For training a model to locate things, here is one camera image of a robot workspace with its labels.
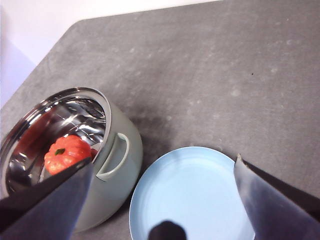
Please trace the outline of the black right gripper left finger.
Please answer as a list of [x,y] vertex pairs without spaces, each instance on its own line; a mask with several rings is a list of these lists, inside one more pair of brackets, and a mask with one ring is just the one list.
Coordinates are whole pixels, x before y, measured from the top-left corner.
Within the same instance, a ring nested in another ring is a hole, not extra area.
[[89,158],[0,201],[2,240],[68,240],[90,188]]

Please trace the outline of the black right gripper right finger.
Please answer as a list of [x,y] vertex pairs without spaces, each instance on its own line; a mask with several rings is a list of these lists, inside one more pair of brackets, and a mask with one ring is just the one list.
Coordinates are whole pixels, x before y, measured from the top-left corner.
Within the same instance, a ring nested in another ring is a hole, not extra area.
[[259,240],[318,240],[319,198],[270,175],[238,155],[238,193]]

